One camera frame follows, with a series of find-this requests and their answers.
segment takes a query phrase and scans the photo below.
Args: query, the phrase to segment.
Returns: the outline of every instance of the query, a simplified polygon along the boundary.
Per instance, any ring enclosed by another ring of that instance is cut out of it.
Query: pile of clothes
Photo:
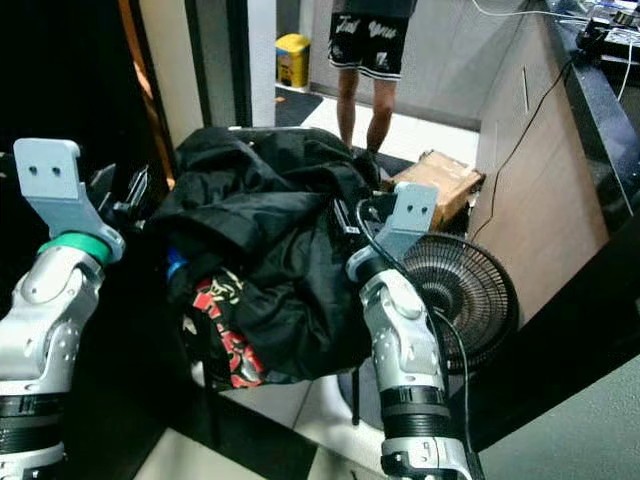
[[[335,137],[259,137],[192,134],[175,189],[148,222],[170,250],[169,301],[187,351],[219,389],[315,379],[358,366],[371,348],[345,273],[361,245],[332,209],[335,198],[353,208],[367,183]]]

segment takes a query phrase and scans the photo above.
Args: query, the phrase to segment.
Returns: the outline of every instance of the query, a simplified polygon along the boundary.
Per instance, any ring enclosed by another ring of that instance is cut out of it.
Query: white cable
[[[562,13],[552,13],[552,12],[545,12],[542,10],[527,10],[524,12],[504,12],[504,13],[498,13],[498,12],[489,12],[487,10],[485,10],[484,8],[482,8],[480,6],[480,4],[478,3],[478,0],[471,0],[473,2],[473,4],[475,5],[476,9],[484,14],[487,15],[489,17],[516,17],[518,15],[548,15],[550,17],[560,17],[560,18],[576,18],[579,20],[589,20],[587,17],[579,17],[577,15],[565,15]]]
[[[627,80],[629,80],[629,72],[631,71],[631,63],[633,57],[633,41],[629,40],[629,60],[627,62],[627,71],[624,74],[624,80],[622,80],[622,87],[620,87],[620,93],[618,94],[618,101],[622,98],[622,94],[624,93],[624,89],[627,86]]]

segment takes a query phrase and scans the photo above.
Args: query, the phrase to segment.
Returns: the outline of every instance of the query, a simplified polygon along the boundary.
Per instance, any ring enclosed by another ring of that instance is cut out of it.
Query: black shorts
[[[400,80],[408,18],[334,13],[329,61],[376,80]]]

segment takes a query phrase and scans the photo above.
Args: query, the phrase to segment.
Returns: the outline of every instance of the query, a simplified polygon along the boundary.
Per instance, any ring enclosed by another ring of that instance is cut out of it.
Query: person
[[[334,0],[329,61],[340,69],[338,126],[353,148],[359,74],[373,79],[373,118],[366,150],[380,150],[391,125],[409,19],[417,0]]]

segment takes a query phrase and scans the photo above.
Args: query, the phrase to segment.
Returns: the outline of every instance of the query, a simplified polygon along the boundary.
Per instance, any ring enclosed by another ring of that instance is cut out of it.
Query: white floor tile
[[[263,477],[209,450],[178,432],[167,429],[135,480],[263,480]]]
[[[362,421],[357,427],[351,424],[351,410],[340,395],[336,376],[313,382],[295,431],[356,464],[383,474],[380,452],[384,433]]]
[[[378,475],[346,458],[325,449],[318,448],[307,480],[385,480]]]
[[[303,125],[323,128],[339,136],[336,104],[334,98],[324,98]],[[355,146],[366,147],[367,129],[372,116],[370,107],[356,106],[356,126],[353,132]],[[417,162],[423,152],[437,150],[467,165],[475,166],[477,148],[476,132],[394,114],[389,134],[380,151]]]
[[[223,395],[285,427],[293,428],[310,386],[311,382],[265,385],[231,390]]]

